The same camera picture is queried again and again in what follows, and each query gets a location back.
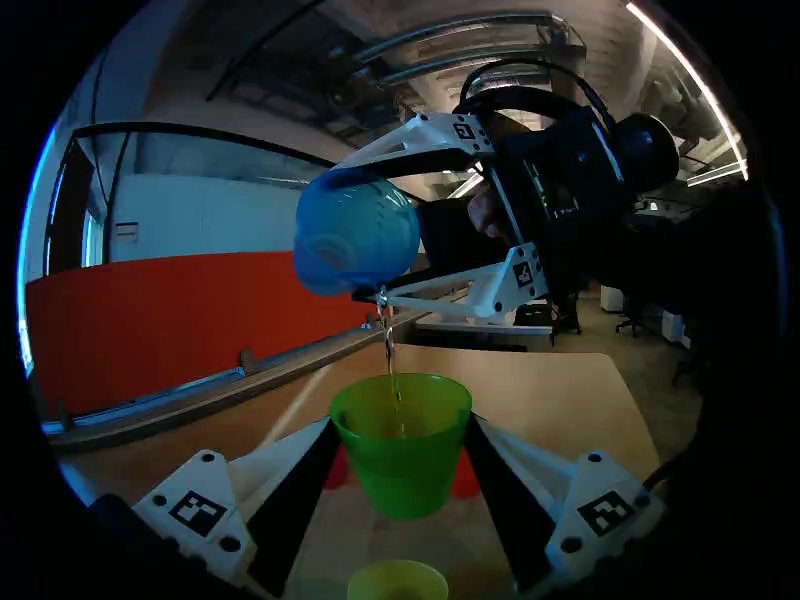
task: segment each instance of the yellow cup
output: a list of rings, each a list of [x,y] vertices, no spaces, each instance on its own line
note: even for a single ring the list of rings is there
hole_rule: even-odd
[[[447,580],[413,560],[387,560],[361,569],[347,584],[347,600],[447,600]]]

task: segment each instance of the blue cup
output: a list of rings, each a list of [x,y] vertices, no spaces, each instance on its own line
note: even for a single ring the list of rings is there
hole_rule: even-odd
[[[419,249],[414,206],[366,169],[326,171],[297,205],[294,268],[305,288],[333,296],[405,273]]]

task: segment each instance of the ceiling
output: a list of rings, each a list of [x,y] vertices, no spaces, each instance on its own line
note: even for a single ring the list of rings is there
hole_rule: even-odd
[[[475,22],[476,16],[486,18]],[[369,52],[399,34],[447,22],[430,35]],[[709,168],[703,162],[725,164],[731,154],[683,68],[618,0],[197,0],[164,60],[207,74],[211,103],[246,105],[358,148],[414,112],[449,112],[466,75],[501,55],[568,66],[617,118],[642,108],[655,114],[694,158],[682,161],[684,176]],[[476,83],[472,91],[518,83],[585,103],[571,81],[537,67],[498,69]],[[547,125],[538,115],[509,116],[531,129]],[[446,193],[466,176],[426,176],[426,185]]]

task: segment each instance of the green cup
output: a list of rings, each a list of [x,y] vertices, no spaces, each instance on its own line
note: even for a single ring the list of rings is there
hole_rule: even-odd
[[[342,390],[331,418],[372,506],[414,519],[447,502],[472,396],[439,375],[398,373],[395,380],[402,395],[397,413],[389,376],[381,375]]]

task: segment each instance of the floor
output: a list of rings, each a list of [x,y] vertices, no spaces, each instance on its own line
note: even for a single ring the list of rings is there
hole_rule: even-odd
[[[525,344],[529,352],[602,352],[612,358],[639,405],[662,461],[682,450],[694,435],[700,413],[700,395],[691,378],[683,376],[673,387],[672,376],[687,351],[669,344],[663,337],[630,328],[619,334],[614,326],[620,316],[600,308],[597,297],[581,298],[578,315],[582,335],[566,333],[550,347],[546,337],[514,337],[513,343]]]

